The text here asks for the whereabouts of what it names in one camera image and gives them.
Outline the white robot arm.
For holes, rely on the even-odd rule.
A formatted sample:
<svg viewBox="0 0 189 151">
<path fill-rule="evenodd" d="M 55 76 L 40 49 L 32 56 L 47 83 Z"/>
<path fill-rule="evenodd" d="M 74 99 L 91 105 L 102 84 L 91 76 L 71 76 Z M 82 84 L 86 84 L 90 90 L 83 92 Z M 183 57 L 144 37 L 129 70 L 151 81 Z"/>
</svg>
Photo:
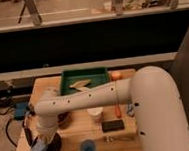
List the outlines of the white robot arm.
<svg viewBox="0 0 189 151">
<path fill-rule="evenodd" d="M 160 67 L 147 66 L 130 78 L 112 81 L 75 94 L 58 96 L 48 88 L 35 104 L 37 132 L 52 142 L 58 115 L 131 102 L 142 151 L 189 151 L 189 124 L 173 77 Z"/>
</svg>

